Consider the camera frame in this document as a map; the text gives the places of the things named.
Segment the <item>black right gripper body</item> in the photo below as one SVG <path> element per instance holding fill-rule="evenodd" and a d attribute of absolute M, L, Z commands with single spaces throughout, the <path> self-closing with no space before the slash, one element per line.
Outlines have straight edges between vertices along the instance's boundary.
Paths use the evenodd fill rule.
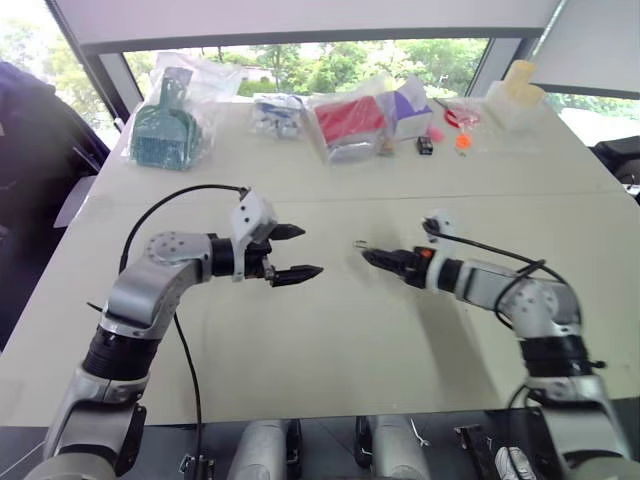
<path fill-rule="evenodd" d="M 400 252 L 400 273 L 403 281 L 414 288 L 425 289 L 429 266 L 433 260 L 431 248 L 417 246 L 413 250 Z"/>

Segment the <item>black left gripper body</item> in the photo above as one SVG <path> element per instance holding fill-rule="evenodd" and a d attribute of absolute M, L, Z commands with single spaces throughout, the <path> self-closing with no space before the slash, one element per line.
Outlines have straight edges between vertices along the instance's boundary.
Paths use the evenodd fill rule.
<path fill-rule="evenodd" d="M 271 265 L 268 256 L 272 253 L 269 240 L 262 242 L 250 242 L 244 252 L 244 278 L 263 279 L 273 285 L 275 268 Z"/>

